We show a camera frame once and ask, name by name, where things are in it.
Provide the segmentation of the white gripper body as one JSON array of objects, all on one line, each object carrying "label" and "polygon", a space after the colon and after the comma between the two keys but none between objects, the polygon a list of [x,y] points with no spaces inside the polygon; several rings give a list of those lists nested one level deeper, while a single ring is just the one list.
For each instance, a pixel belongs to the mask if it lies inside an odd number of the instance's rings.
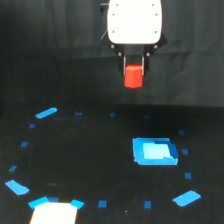
[{"label": "white gripper body", "polygon": [[161,0],[104,0],[100,12],[107,12],[106,31],[102,40],[108,40],[118,57],[125,55],[125,47],[143,46],[150,56],[167,43],[162,31]]}]

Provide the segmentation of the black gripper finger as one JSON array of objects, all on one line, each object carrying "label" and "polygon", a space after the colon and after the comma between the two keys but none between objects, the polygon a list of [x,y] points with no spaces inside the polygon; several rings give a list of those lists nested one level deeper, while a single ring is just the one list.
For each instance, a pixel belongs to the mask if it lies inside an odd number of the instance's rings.
[{"label": "black gripper finger", "polygon": [[126,56],[123,53],[118,53],[118,70],[121,72],[121,74],[125,74]]},{"label": "black gripper finger", "polygon": [[146,75],[146,72],[149,70],[149,60],[151,54],[149,52],[142,55],[142,75]]}]

